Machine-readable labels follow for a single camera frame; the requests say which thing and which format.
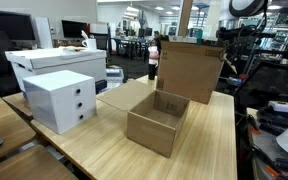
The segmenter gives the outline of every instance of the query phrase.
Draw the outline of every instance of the open cardboard box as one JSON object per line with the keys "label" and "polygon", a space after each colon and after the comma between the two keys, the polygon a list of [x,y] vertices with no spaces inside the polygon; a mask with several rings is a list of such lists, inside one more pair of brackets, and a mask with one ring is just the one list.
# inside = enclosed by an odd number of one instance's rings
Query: open cardboard box
{"label": "open cardboard box", "polygon": [[100,94],[97,99],[128,110],[127,137],[130,140],[165,157],[171,156],[186,118],[189,99],[154,90],[138,81]]}

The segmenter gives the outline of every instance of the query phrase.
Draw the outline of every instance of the ceiling light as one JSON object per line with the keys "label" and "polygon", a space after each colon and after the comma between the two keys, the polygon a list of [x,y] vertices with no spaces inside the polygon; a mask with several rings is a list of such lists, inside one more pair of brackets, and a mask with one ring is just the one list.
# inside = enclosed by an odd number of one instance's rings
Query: ceiling light
{"label": "ceiling light", "polygon": [[133,17],[131,17],[131,16],[126,16],[126,15],[124,15],[123,18],[131,18],[131,19],[133,19]]}
{"label": "ceiling light", "polygon": [[130,13],[130,12],[125,12],[124,15],[137,17],[137,14],[135,14],[135,13]]}
{"label": "ceiling light", "polygon": [[269,6],[267,9],[281,9],[282,6]]}
{"label": "ceiling light", "polygon": [[159,6],[157,6],[155,9],[156,9],[156,10],[160,10],[160,11],[163,11],[163,10],[164,10],[164,8],[159,7]]}
{"label": "ceiling light", "polygon": [[180,10],[181,8],[178,7],[178,6],[173,6],[172,9],[175,10],[175,11],[178,11],[178,10]]}
{"label": "ceiling light", "polygon": [[197,6],[192,6],[192,10],[198,10],[199,8]]}
{"label": "ceiling light", "polygon": [[138,11],[140,11],[140,10],[138,10],[138,9],[136,9],[136,8],[133,8],[133,7],[131,7],[131,6],[128,6],[128,7],[126,8],[126,11],[138,12]]}

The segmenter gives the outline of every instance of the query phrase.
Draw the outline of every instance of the wooden desk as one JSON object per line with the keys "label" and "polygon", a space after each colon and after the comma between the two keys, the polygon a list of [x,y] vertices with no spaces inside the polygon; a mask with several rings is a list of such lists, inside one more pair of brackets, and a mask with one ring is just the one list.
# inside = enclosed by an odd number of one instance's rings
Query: wooden desk
{"label": "wooden desk", "polygon": [[97,115],[62,135],[32,124],[94,179],[237,179],[233,97],[213,92],[209,105],[192,102],[169,159],[128,140],[126,122],[126,112],[97,100]]}
{"label": "wooden desk", "polygon": [[34,136],[33,129],[0,98],[0,138],[4,140],[0,158],[30,142]]}
{"label": "wooden desk", "polygon": [[0,163],[0,179],[77,179],[43,146],[33,146]]}
{"label": "wooden desk", "polygon": [[23,119],[28,121],[33,119],[32,110],[28,101],[24,99],[22,93],[5,96],[3,97],[3,100],[7,102]]}

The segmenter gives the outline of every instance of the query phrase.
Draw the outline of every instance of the cardboard box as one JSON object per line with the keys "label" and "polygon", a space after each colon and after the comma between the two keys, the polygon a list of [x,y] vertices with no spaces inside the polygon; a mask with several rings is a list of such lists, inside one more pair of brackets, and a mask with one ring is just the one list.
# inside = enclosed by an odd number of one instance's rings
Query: cardboard box
{"label": "cardboard box", "polygon": [[128,111],[127,137],[170,157],[185,121],[190,100],[129,81],[97,95],[98,100]]}
{"label": "cardboard box", "polygon": [[170,157],[181,130],[190,100],[154,91],[128,112],[127,137]]}
{"label": "cardboard box", "polygon": [[208,104],[223,65],[221,50],[162,41],[156,89]]}

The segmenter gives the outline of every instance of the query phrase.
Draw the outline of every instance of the white drawer unit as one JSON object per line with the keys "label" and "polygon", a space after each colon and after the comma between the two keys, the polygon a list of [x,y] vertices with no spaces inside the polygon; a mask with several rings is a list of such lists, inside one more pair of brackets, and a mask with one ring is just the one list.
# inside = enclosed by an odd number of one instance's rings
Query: white drawer unit
{"label": "white drawer unit", "polygon": [[64,70],[23,82],[33,117],[58,134],[96,113],[93,77]]}
{"label": "white drawer unit", "polygon": [[72,52],[62,48],[7,51],[16,79],[25,92],[23,78],[70,70],[94,78],[95,82],[106,80],[106,52],[81,50]]}

